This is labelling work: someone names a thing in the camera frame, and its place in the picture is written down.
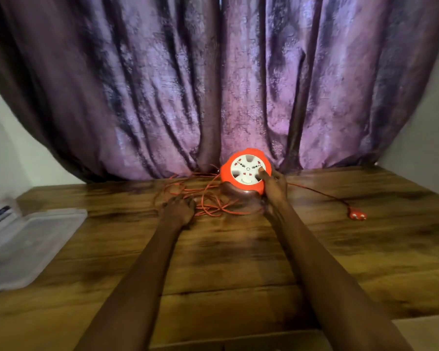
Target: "wood grain surface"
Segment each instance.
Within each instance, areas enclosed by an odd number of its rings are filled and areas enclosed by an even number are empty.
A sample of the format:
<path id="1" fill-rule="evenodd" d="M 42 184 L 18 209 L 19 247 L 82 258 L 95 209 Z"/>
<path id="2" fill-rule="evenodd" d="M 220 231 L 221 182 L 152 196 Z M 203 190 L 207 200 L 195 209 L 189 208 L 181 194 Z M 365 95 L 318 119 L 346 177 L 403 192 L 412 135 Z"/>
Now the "wood grain surface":
<path id="1" fill-rule="evenodd" d="M 338 202 L 289 188 L 303 221 L 392 318 L 439 314 L 439 195 L 377 167 L 288 180 L 367 214 L 352 221 Z M 40 187 L 19 198 L 24 214 L 75 207 L 88 219 L 30 286 L 0 292 L 0 350 L 72 350 L 152 236 L 163 182 Z M 315 326 L 264 217 L 201 217 L 176 245 L 152 345 Z"/>

